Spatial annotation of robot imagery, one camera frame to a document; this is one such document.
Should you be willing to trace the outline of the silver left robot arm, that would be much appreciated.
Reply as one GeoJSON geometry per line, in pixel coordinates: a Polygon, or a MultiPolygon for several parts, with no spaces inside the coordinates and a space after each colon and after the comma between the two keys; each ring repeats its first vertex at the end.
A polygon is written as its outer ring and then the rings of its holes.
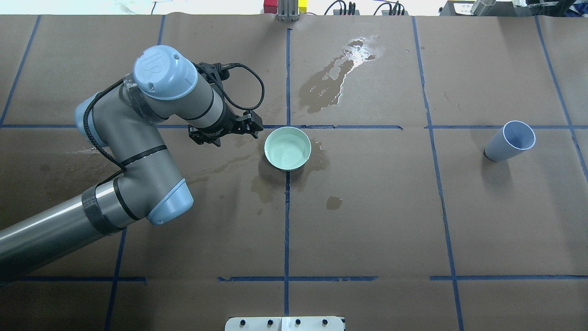
{"type": "Polygon", "coordinates": [[[223,88],[243,63],[193,63],[166,45],[147,48],[132,72],[80,103],[80,134],[118,171],[55,207],[1,231],[1,283],[23,276],[76,250],[147,219],[162,225],[193,205],[158,130],[178,116],[198,145],[220,146],[228,134],[258,138],[256,107],[234,103],[223,88]]]}

